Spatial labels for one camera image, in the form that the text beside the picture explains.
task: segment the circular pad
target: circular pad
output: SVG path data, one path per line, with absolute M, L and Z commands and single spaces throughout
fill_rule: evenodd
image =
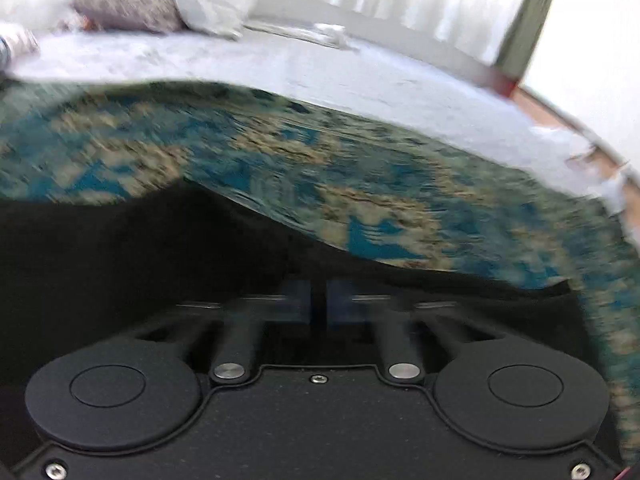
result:
M 145 389 L 145 377 L 134 368 L 106 365 L 89 368 L 71 383 L 72 395 L 88 406 L 115 408 L 135 400 Z
M 563 388 L 555 373 L 531 365 L 505 366 L 489 376 L 489 389 L 498 399 L 523 408 L 553 402 Z
M 438 374 L 434 396 L 463 433 L 513 450 L 593 440 L 609 409 L 596 370 L 516 337 L 463 346 Z
M 31 378 L 31 418 L 53 440 L 83 450 L 154 442 L 196 409 L 193 371 L 161 344 L 116 338 L 50 362 Z

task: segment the wooden floor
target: wooden floor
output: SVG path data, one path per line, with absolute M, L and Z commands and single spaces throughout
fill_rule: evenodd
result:
M 560 118 L 552 110 L 521 89 L 515 89 L 511 94 L 511 99 L 524 113 L 541 126 L 566 127 L 580 133 L 579 129 L 575 128 L 574 125 Z M 616 174 L 620 166 L 616 160 L 623 160 L 624 158 L 624 153 L 620 155 L 622 156 L 611 156 L 603 149 L 596 147 L 590 160 L 597 165 L 600 174 L 604 178 L 610 178 Z M 626 220 L 634 227 L 640 229 L 640 187 L 634 182 L 627 181 L 624 187 L 624 193 L 626 197 L 626 211 L 624 213 Z

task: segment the patterned rug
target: patterned rug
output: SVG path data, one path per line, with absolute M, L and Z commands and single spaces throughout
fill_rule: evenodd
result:
M 640 449 L 640 265 L 600 202 L 397 126 L 206 83 L 0 83 L 0 194 L 103 203 L 188 177 L 367 258 L 581 294 Z

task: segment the silver button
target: silver button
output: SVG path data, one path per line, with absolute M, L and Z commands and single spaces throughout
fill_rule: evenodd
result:
M 244 367 L 238 363 L 222 363 L 213 369 L 219 379 L 239 379 L 244 375 Z
M 396 363 L 389 367 L 389 374 L 396 379 L 413 379 L 420 375 L 420 368 L 411 363 Z

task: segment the screw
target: screw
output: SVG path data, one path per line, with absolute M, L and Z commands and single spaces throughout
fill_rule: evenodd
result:
M 66 478 L 66 468 L 57 462 L 47 465 L 44 472 L 51 480 L 65 480 Z
M 313 384 L 325 384 L 329 378 L 326 375 L 312 375 L 309 379 Z
M 396 363 L 389 367 L 389 374 L 395 379 L 413 379 L 420 375 L 420 368 L 411 363 Z
M 591 475 L 591 467 L 581 463 L 571 469 L 571 480 L 586 480 Z
M 213 369 L 219 379 L 239 379 L 244 375 L 244 367 L 238 363 L 222 363 Z

